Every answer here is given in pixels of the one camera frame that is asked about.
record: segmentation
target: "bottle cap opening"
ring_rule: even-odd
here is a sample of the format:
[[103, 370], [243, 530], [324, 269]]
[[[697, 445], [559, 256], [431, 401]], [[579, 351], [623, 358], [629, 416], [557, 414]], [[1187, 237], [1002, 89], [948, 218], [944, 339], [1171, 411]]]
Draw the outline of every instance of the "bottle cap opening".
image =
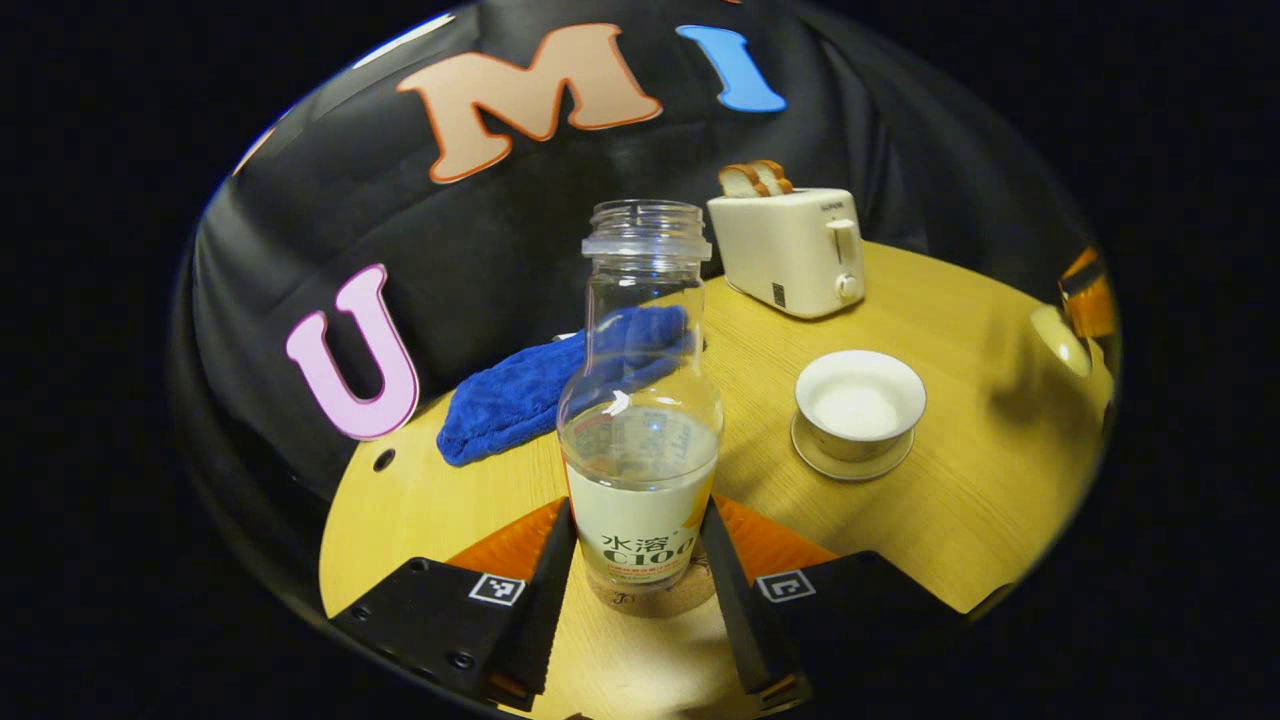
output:
[[675, 200], [611, 200], [591, 214], [582, 255], [659, 255], [710, 260], [703, 210]]

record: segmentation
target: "table hole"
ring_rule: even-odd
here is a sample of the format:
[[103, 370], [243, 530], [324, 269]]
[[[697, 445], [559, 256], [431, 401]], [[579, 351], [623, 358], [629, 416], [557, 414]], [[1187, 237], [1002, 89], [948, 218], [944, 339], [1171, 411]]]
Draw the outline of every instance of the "table hole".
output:
[[378, 460], [374, 460], [374, 471], [381, 473], [383, 470], [387, 469], [388, 465], [392, 464], [392, 460], [394, 459], [396, 459], [396, 450], [388, 447], [387, 450], [383, 451], [381, 455], [378, 456]]

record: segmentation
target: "screw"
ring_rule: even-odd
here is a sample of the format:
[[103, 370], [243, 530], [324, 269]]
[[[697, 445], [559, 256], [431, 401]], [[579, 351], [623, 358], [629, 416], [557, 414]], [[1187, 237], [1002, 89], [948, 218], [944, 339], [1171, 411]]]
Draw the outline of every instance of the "screw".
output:
[[470, 670], [475, 664], [476, 664], [475, 657], [471, 657], [465, 652], [449, 653], [449, 665], [453, 665], [458, 670]]

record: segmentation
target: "pink letter u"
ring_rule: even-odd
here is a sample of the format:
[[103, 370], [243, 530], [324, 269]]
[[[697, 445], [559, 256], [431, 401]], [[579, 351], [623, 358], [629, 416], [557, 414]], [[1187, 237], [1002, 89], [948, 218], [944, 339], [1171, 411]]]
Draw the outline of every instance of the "pink letter u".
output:
[[334, 299], [334, 306], [351, 313], [383, 375], [383, 389], [372, 400], [351, 393], [338, 373], [329, 346], [324, 342], [324, 311], [316, 310], [302, 319], [289, 333], [284, 352], [302, 369], [311, 395], [320, 409], [343, 434], [356, 439], [374, 439], [399, 429], [417, 407], [417, 373], [404, 343], [396, 332], [383, 286], [387, 268], [370, 265], [352, 275]]

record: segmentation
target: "glass bottle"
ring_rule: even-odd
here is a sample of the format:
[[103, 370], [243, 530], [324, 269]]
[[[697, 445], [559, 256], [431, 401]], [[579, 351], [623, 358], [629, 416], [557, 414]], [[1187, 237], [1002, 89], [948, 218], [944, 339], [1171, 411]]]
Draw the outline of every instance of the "glass bottle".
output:
[[588, 571], [652, 592], [689, 566], [724, 428], [700, 365], [712, 247], [684, 202], [602, 202], [591, 225], [586, 355], [556, 427]]

